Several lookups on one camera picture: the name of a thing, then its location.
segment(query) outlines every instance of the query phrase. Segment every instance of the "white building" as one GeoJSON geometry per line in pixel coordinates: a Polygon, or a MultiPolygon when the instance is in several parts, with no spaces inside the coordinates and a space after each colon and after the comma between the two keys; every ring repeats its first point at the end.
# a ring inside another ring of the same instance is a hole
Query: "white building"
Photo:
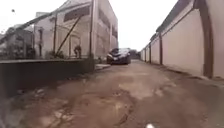
{"type": "MultiPolygon", "coordinates": [[[[66,10],[57,15],[56,34],[54,34],[56,16],[45,18],[35,24],[35,48],[38,55],[42,54],[42,58],[45,58],[46,54],[50,51],[58,51],[67,33],[80,15],[84,16],[81,17],[61,47],[64,55],[73,56],[73,49],[77,45],[80,45],[82,48],[82,56],[89,55],[91,27],[92,53],[95,58],[105,57],[109,50],[118,47],[118,23],[109,1],[94,0],[92,17],[91,0],[68,0],[59,9],[80,3],[89,4],[66,10]]],[[[46,13],[38,12],[36,16],[39,17],[43,14],[46,13]]]]}

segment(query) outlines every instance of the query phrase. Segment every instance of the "alley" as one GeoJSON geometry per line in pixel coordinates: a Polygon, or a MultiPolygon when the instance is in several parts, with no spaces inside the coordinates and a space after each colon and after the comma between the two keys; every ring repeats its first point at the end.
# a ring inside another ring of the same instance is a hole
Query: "alley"
{"type": "Polygon", "coordinates": [[[52,83],[6,103],[17,128],[222,128],[221,86],[134,60],[52,83]]]}

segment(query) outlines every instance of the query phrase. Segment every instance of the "sky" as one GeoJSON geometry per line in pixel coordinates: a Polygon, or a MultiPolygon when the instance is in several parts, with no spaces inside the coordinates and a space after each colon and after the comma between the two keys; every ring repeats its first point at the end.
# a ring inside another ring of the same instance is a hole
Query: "sky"
{"type": "MultiPolygon", "coordinates": [[[[50,12],[66,0],[0,0],[0,33],[50,12]]],[[[118,18],[119,47],[141,50],[177,0],[109,0],[118,18]]]]}

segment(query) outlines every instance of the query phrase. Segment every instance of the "window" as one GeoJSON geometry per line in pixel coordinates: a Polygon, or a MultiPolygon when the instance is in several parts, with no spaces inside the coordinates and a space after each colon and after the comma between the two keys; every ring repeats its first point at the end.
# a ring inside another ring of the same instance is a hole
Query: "window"
{"type": "Polygon", "coordinates": [[[79,8],[79,9],[72,10],[72,11],[65,14],[64,22],[76,19],[81,15],[83,15],[83,16],[89,15],[89,13],[90,13],[90,6],[86,6],[86,7],[82,7],[82,8],[79,8]]]}

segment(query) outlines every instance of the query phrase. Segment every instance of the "car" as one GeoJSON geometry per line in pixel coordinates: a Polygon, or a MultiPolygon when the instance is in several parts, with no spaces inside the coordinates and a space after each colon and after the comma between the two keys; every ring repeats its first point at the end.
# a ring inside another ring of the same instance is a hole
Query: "car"
{"type": "Polygon", "coordinates": [[[130,64],[130,49],[115,48],[107,55],[107,64],[130,64]]]}

